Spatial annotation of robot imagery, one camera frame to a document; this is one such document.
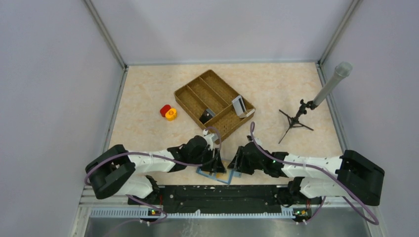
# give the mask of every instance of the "white cable tie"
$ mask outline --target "white cable tie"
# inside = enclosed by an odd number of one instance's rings
[[[307,162],[308,162],[308,158],[304,159],[304,162],[302,164],[302,167],[303,167],[304,171],[306,171],[306,172],[307,172],[307,167],[306,167]]]

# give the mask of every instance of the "tripod stand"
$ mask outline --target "tripod stand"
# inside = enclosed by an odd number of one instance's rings
[[[278,144],[280,144],[283,140],[283,138],[285,137],[285,135],[288,133],[288,131],[291,128],[296,128],[296,127],[305,127],[311,131],[314,131],[313,128],[306,126],[302,123],[300,123],[300,121],[298,120],[300,118],[301,115],[306,115],[307,114],[307,110],[306,108],[310,108],[311,110],[315,109],[317,106],[315,104],[313,104],[313,101],[309,101],[307,103],[304,103],[304,100],[300,101],[300,108],[298,109],[297,114],[295,115],[295,117],[290,117],[289,115],[287,115],[284,111],[279,110],[279,112],[281,112],[283,115],[287,116],[288,119],[288,124],[289,127],[287,129],[287,131],[285,132],[285,134],[283,135],[283,137],[279,140]]]
[[[316,95],[314,100],[309,101],[307,103],[304,103],[304,100],[300,101],[300,108],[298,109],[297,114],[295,117],[290,117],[287,115],[284,111],[279,110],[282,114],[287,116],[289,127],[287,131],[285,132],[284,136],[279,140],[279,143],[282,142],[282,139],[285,137],[285,135],[288,133],[288,131],[291,128],[294,127],[305,127],[307,129],[310,129],[311,131],[314,131],[311,127],[308,127],[298,120],[301,115],[307,114],[307,108],[313,110],[317,106],[320,105],[320,103],[326,98],[327,95],[331,93],[331,91],[336,87],[336,85],[344,78],[348,77],[349,74],[352,71],[352,65],[348,62],[341,62],[339,65],[335,67],[335,72],[333,73],[333,76],[328,80],[328,82],[323,86],[323,88],[319,91],[319,93]]]

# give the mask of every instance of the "red cap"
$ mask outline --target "red cap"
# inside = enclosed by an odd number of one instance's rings
[[[160,114],[162,115],[162,117],[166,117],[166,113],[171,109],[170,105],[165,105],[163,106],[162,109],[160,109]]]

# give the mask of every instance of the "wooden tray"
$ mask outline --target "wooden tray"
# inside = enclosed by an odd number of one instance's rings
[[[199,77],[174,92],[176,102],[186,113],[204,129],[213,126],[221,133],[224,140],[237,128],[250,120],[254,113],[247,118],[237,116],[231,101],[239,95],[229,84],[221,79],[213,70],[208,70]],[[247,113],[254,106],[245,98]],[[210,108],[215,116],[205,124],[199,121],[204,111]]]

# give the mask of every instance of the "yellow cap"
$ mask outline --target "yellow cap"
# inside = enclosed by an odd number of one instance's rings
[[[177,117],[177,111],[175,108],[171,108],[169,111],[166,112],[166,119],[169,121],[174,120]]]

